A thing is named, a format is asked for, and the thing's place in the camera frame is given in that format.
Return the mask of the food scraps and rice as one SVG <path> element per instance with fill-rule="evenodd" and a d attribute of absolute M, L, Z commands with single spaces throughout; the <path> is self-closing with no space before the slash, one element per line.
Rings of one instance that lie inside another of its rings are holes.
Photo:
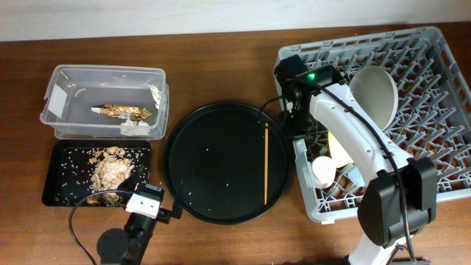
<path fill-rule="evenodd" d="M 117 146 L 94 150 L 89 164 L 94 168 L 90 186 L 92 194 L 116 190 L 135 168 L 135 164 L 129 159 L 129 152 Z"/>

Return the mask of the yellow bowl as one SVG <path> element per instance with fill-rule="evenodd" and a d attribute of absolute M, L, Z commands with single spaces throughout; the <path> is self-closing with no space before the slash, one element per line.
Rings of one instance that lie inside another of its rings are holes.
<path fill-rule="evenodd" d="M 347 164 L 352 164 L 353 159 L 347 154 L 342 145 L 334 137 L 331 131 L 327 134 L 328 146 L 330 151 L 330 156 L 333 160 L 334 166 L 338 169 Z"/>

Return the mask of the pink cup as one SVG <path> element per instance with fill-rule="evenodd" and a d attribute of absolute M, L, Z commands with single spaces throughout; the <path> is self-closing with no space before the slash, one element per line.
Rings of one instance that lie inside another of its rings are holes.
<path fill-rule="evenodd" d="M 313 172 L 313 186 L 324 189 L 333 184 L 336 176 L 336 167 L 333 160 L 327 156 L 319 156 L 311 163 Z"/>

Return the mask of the white napkin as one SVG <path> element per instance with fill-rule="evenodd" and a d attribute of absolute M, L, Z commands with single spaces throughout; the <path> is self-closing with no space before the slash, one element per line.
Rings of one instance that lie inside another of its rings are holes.
<path fill-rule="evenodd" d="M 160 90 L 155 85 L 147 85 L 147 88 L 151 91 L 156 109 L 159 110 L 161 100 Z M 150 127 L 145 121 L 131 121 L 127 119 L 124 123 L 121 123 L 120 133 L 125 136 L 146 136 L 150 133 Z"/>

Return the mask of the brown snack wrapper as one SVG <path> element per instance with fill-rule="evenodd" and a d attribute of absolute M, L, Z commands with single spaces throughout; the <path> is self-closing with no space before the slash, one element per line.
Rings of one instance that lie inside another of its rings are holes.
<path fill-rule="evenodd" d="M 94 106 L 91 111 L 112 118 L 129 119 L 131 121 L 144 120 L 152 115 L 146 108 L 110 104 Z"/>

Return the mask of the light blue cup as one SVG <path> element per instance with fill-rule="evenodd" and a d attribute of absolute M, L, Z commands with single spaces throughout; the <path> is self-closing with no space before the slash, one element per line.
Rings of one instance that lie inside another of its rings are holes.
<path fill-rule="evenodd" d="M 347 177 L 352 183 L 355 183 L 357 186 L 366 186 L 364 179 L 357 166 L 352 167 L 351 170 L 348 171 Z"/>

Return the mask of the grey round plate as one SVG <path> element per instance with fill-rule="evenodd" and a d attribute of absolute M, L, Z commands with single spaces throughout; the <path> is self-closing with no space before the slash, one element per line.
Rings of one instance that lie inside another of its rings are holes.
<path fill-rule="evenodd" d="M 349 87 L 368 116 L 382 131 L 386 130 L 398 107 L 398 90 L 392 76 L 378 66 L 367 66 L 353 76 Z"/>

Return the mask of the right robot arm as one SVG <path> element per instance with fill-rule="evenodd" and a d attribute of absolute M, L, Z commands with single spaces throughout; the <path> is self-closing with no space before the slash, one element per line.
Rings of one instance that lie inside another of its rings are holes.
<path fill-rule="evenodd" d="M 283 132 L 316 142 L 322 124 L 339 141 L 366 184 L 357 217 L 363 230 L 344 264 L 394 264 L 408 252 L 421 264 L 411 239 L 436 218 L 438 171 L 430 158 L 416 159 L 394 143 L 355 100 L 332 66 L 310 70 L 293 55 L 275 66 L 283 102 Z"/>

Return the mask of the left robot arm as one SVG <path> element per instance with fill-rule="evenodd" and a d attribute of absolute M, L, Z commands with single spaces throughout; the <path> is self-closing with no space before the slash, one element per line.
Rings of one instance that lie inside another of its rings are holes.
<path fill-rule="evenodd" d="M 183 191 L 175 194 L 172 209 L 161 207 L 164 190 L 151 184 L 138 185 L 143 168 L 119 184 L 125 194 L 125 211 L 130 213 L 123 229 L 112 228 L 99 237 L 96 250 L 101 264 L 140 264 L 157 223 L 169 224 L 183 214 Z"/>

